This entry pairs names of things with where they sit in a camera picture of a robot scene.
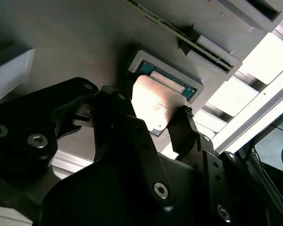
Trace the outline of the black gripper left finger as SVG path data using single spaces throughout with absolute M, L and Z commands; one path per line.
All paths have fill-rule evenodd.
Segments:
M 130 98 L 109 86 L 98 89 L 73 78 L 0 104 L 0 201 L 23 214 L 40 214 L 54 183 L 50 167 L 58 140 L 76 133 L 78 109 L 91 107 L 96 150 L 120 155 L 157 152 Z

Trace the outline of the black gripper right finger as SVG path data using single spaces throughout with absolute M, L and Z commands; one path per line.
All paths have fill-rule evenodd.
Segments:
M 199 133 L 191 108 L 178 107 L 167 125 L 176 160 L 193 168 L 197 184 L 194 206 L 211 226 L 270 226 L 262 190 L 237 158 L 217 154 L 212 141 Z

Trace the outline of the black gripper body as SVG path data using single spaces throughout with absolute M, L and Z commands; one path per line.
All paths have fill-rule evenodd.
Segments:
M 214 158 L 187 164 L 157 152 L 107 153 L 60 181 L 45 198 L 41 226 L 199 226 L 212 216 Z

